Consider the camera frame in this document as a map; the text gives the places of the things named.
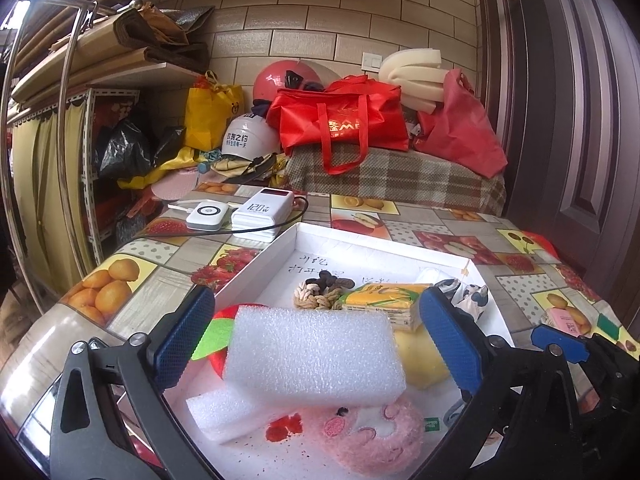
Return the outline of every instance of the wooden shelf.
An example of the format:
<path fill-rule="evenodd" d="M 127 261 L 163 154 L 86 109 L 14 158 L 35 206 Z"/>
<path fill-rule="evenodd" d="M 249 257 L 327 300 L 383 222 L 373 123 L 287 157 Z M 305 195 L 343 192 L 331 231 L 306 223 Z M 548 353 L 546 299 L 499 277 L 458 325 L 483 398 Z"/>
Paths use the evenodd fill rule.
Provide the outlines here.
<path fill-rule="evenodd" d="M 141 89 L 191 85 L 199 75 L 197 72 L 171 63 L 158 63 L 99 77 L 89 81 L 87 86 Z"/>

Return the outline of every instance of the door panel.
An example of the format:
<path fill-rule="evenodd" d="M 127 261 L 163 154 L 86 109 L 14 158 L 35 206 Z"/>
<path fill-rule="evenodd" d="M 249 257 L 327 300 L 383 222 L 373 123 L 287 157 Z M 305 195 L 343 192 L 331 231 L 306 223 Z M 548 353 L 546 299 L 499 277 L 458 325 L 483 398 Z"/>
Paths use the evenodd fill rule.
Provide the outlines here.
<path fill-rule="evenodd" d="M 532 227 L 606 296 L 638 215 L 637 42 L 611 0 L 544 1 L 555 81 L 539 91 L 555 91 L 556 108 Z"/>

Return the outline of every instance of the white foam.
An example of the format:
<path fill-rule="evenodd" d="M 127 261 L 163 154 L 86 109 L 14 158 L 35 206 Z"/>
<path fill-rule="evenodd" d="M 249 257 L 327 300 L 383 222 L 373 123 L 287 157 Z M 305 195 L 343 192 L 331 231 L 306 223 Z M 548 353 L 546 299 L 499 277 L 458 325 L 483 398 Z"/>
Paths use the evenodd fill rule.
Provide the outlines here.
<path fill-rule="evenodd" d="M 406 387 L 388 317 L 370 312 L 240 308 L 223 378 L 274 406 L 382 406 Z"/>
<path fill-rule="evenodd" d="M 191 397 L 187 406 L 200 431 L 219 444 L 251 433 L 291 411 L 267 406 L 232 384 Z"/>

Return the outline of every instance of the bag handle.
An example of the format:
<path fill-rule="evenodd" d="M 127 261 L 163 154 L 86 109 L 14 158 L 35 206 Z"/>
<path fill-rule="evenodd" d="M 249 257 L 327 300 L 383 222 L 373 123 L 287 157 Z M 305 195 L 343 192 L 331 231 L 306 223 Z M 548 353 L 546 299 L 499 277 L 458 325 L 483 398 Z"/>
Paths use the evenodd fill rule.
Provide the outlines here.
<path fill-rule="evenodd" d="M 367 96 L 358 97 L 358 128 L 360 133 L 360 156 L 358 160 L 345 162 L 340 166 L 332 166 L 331 133 L 329 132 L 329 119 L 326 114 L 326 104 L 318 103 L 318 122 L 320 126 L 320 142 L 322 144 L 322 164 L 327 174 L 338 175 L 353 168 L 357 168 L 369 153 L 369 116 L 367 114 Z"/>
<path fill-rule="evenodd" d="M 360 75 L 348 75 L 343 77 L 342 79 L 338 79 L 331 83 L 327 88 L 324 89 L 325 92 L 333 92 L 343 86 L 353 85 L 353 84 L 361 84 L 367 82 L 369 76 L 367 74 Z"/>
<path fill-rule="evenodd" d="M 210 85 L 210 88 L 213 91 L 218 91 L 218 90 L 226 91 L 226 89 L 229 88 L 229 85 L 218 81 L 218 76 L 216 75 L 215 72 L 213 72 L 213 70 L 207 70 L 204 73 L 204 78 L 207 80 L 207 82 Z"/>
<path fill-rule="evenodd" d="M 474 92 L 474 88 L 471 86 L 469 79 L 466 77 L 465 73 L 462 72 L 462 70 L 460 71 L 460 77 L 458 78 L 458 81 L 462 85 L 462 88 L 470 92 L 471 95 L 476 95 L 476 92 Z"/>

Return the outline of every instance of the blue gripper pad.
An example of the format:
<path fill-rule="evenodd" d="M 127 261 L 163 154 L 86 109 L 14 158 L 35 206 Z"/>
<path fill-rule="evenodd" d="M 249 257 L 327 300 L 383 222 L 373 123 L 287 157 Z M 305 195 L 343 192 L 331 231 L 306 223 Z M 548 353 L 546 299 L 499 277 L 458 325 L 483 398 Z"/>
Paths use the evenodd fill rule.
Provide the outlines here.
<path fill-rule="evenodd" d="M 468 328 L 463 329 L 456 320 L 460 316 L 467 316 L 484 338 L 473 318 L 455 309 L 439 288 L 431 286 L 420 295 L 420 318 L 438 352 L 457 386 L 474 395 L 482 383 L 482 356 L 478 342 L 474 343 L 469 337 Z"/>
<path fill-rule="evenodd" d="M 590 355 L 587 346 L 577 337 L 547 325 L 539 325 L 532 330 L 531 343 L 543 350 L 556 343 L 564 352 L 564 358 L 573 364 L 586 361 Z"/>
<path fill-rule="evenodd" d="M 178 384 L 182 372 L 213 317 L 215 304 L 213 291 L 204 286 L 197 289 L 199 290 L 196 294 L 191 293 L 185 298 L 188 304 L 183 303 L 176 312 L 167 315 L 180 317 L 154 355 L 156 372 L 154 382 L 161 392 Z"/>

